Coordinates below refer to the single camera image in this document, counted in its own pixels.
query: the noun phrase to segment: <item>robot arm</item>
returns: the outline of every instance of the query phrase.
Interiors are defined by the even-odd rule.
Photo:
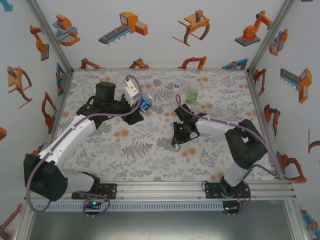
[[[182,106],[190,111],[186,104],[183,104]],[[234,162],[220,180],[220,188],[226,198],[232,197],[242,184],[242,180],[246,173],[255,162],[260,160],[267,153],[266,148],[252,134],[237,127],[203,118],[196,118],[183,111],[180,107],[175,110],[175,113],[180,121],[183,121],[183,123],[173,123],[174,135],[172,145],[175,148],[177,148],[179,144],[186,143],[199,137],[200,134],[213,135],[227,141]],[[199,113],[198,115],[204,118],[210,118],[210,116],[204,113]],[[244,119],[238,124],[260,135],[250,120]]]
[[[79,174],[62,174],[63,169],[69,157],[78,148],[78,146],[92,134],[104,121],[109,120],[107,116],[94,116],[80,120],[91,114],[109,113],[124,114],[134,108],[133,101],[139,91],[134,87],[131,80],[127,80],[128,87],[125,88],[125,94],[120,101],[114,100],[116,85],[110,82],[100,82],[96,85],[95,96],[89,98],[77,112],[71,124],[64,132],[39,155],[28,154],[23,162],[24,181],[27,186],[30,175],[36,165],[43,159],[44,162],[36,170],[30,190],[51,200],[57,201],[65,193],[89,192],[92,194],[100,193],[100,179],[87,172]],[[144,118],[140,115],[139,109],[122,119],[129,125],[142,121]]]

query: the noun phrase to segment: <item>floor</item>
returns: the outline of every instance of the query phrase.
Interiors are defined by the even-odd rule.
[[[292,240],[280,202],[252,201],[239,216],[220,211],[36,214],[29,240]]]
[[[120,117],[105,121],[72,154],[63,172],[90,172],[103,182],[208,181],[219,180],[233,162],[227,142],[203,134],[199,138],[171,146],[176,103],[168,100],[169,89],[181,86],[182,101],[188,83],[198,86],[198,99],[189,108],[218,119],[239,122],[250,119],[260,131],[244,71],[75,71],[59,124],[58,135],[70,124],[76,111],[95,94],[97,83],[116,84],[115,99],[124,92],[124,79],[134,74],[142,91],[156,91],[152,108],[142,113],[144,121],[127,125]],[[265,155],[259,164],[270,169]],[[272,180],[255,168],[248,180]]]

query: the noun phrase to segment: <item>table surface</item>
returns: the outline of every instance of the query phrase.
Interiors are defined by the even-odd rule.
[[[197,84],[197,102],[188,104],[194,113],[203,112],[230,122],[250,119],[261,133],[244,71],[122,70],[75,71],[57,135],[95,94],[97,83],[115,83],[115,99],[120,99],[128,74],[139,80],[144,93],[158,91],[152,108],[142,113],[143,121],[131,126],[120,117],[105,121],[72,154],[64,173],[86,171],[99,176],[102,182],[219,180],[233,162],[225,140],[203,134],[177,150],[171,146],[173,122],[179,120],[174,113],[178,105],[167,97],[176,83],[181,86],[182,101],[186,99],[188,83]],[[271,168],[267,155],[258,163]],[[255,168],[247,179],[273,177]]]

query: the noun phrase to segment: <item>metal bar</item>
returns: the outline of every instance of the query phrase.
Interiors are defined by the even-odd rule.
[[[181,201],[229,201],[233,199],[206,199],[201,181],[194,182],[114,182],[117,184],[116,198],[112,202],[181,202]],[[251,188],[252,200],[292,200],[296,194],[291,181],[256,180],[247,181]],[[35,202],[47,201],[46,198],[32,192]],[[71,193],[63,195],[59,202],[81,202],[71,199]]]
[[[254,81],[249,75],[247,75],[246,80],[247,80],[247,83],[248,83],[248,86],[249,86],[249,90],[250,90],[250,94],[251,94],[251,97],[252,97],[253,105],[255,107],[256,116],[257,116],[258,121],[260,123],[260,129],[261,129],[261,132],[262,132],[263,139],[270,146],[273,154],[276,156],[277,155],[277,151],[275,150],[274,142],[271,140],[269,132],[268,132],[268,123],[267,123],[267,120],[265,118],[264,109],[261,106],[261,102],[260,102],[260,99],[259,99],[259,95],[257,93],[257,89],[254,86]],[[275,164],[277,164],[278,168],[280,169],[279,161],[277,161]],[[283,173],[280,172],[279,179],[281,180],[283,177],[284,177]]]
[[[284,201],[285,210],[289,219],[292,234],[295,240],[309,240],[306,224],[300,212],[297,200]]]
[[[278,31],[286,19],[287,15],[289,14],[291,8],[295,4],[297,0],[285,0],[283,3],[279,13],[277,14],[275,20],[273,21],[271,28],[269,29],[267,35],[265,36],[260,48],[258,49],[256,55],[254,56],[251,65],[249,67],[249,74],[252,76],[261,59],[264,57],[265,53],[267,52],[268,48],[272,44],[273,40],[275,39],[276,35],[278,34]]]
[[[119,67],[110,67],[110,68],[75,68],[74,72],[109,72],[109,71],[123,71],[123,72],[139,72],[139,71],[228,71],[228,72],[244,72],[246,69],[240,68],[221,68],[221,67],[188,67],[188,68],[178,68],[178,67],[149,67],[149,68],[119,68]]]
[[[37,202],[35,208],[43,210],[46,202]],[[86,212],[96,212],[103,210],[107,204],[97,206],[95,209],[86,209]],[[82,212],[83,202],[52,202],[47,212]],[[112,202],[108,212],[182,212],[182,211],[223,211],[222,201],[162,201],[162,202]]]
[[[61,121],[61,118],[62,118],[62,114],[64,113],[64,109],[65,109],[65,105],[66,105],[66,102],[67,102],[69,90],[71,88],[72,76],[68,75],[65,81],[66,81],[66,83],[65,83],[64,90],[63,90],[63,92],[64,92],[63,99],[62,99],[62,103],[61,103],[61,106],[60,106],[60,109],[59,109],[59,113],[58,113],[58,115],[56,116],[56,118],[54,120],[55,123],[53,125],[52,137],[51,137],[50,143],[52,143],[57,138],[57,133],[58,133],[58,130],[59,130],[59,124],[60,124],[60,121]]]
[[[64,52],[62,51],[55,34],[52,32],[52,30],[51,30],[51,28],[50,28],[50,26],[44,16],[44,14],[42,13],[41,9],[39,8],[39,5],[37,4],[36,0],[25,0],[25,1],[28,4],[33,16],[35,17],[35,19],[39,23],[42,32],[48,38],[48,41],[49,41],[51,47],[54,49],[59,60],[62,62],[64,69],[70,75],[72,73],[71,65],[70,65],[67,57],[65,56]]]
[[[21,211],[21,219],[15,221],[13,228],[15,232],[11,237],[11,240],[24,240],[27,239],[29,230],[31,229],[31,225],[33,223],[34,212],[31,211],[28,204],[25,202],[22,206]]]

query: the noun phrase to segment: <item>plastic bottle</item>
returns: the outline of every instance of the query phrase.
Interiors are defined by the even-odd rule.
[[[195,84],[191,84],[188,86],[186,91],[186,103],[187,104],[194,104],[198,98],[198,86]]]
[[[152,100],[154,99],[155,93],[151,92],[142,95],[141,103],[140,103],[140,111],[145,113],[152,107]]]
[[[180,85],[179,84],[175,84],[173,86],[173,88],[170,90],[170,103],[174,104],[174,103],[177,103],[176,101],[176,95],[180,94]]]

